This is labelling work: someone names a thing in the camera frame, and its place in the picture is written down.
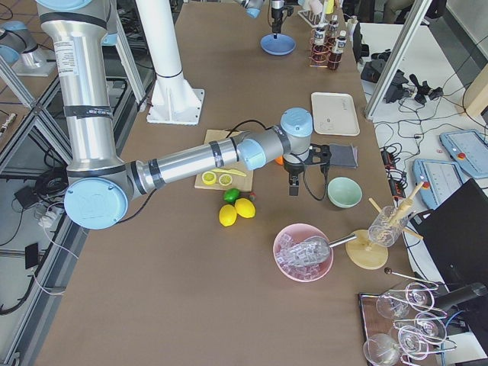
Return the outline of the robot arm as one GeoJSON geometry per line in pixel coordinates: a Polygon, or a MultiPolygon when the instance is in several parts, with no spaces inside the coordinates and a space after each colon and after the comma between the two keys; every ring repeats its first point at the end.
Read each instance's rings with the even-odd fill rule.
{"type": "MultiPolygon", "coordinates": [[[[251,18],[257,18],[261,12],[264,1],[262,0],[235,0],[235,3],[239,4],[246,10],[246,14],[251,18]]],[[[285,9],[285,3],[282,0],[272,0],[269,2],[271,6],[271,33],[275,39],[281,33],[281,27],[283,24],[283,13],[285,9]]]]}
{"type": "Polygon", "coordinates": [[[64,207],[87,229],[118,223],[135,197],[201,172],[242,162],[257,169],[279,156],[305,156],[313,121],[303,108],[284,112],[277,126],[152,159],[124,162],[114,145],[113,114],[106,89],[104,40],[114,41],[111,1],[40,1],[42,29],[55,48],[72,161],[64,207]]]}

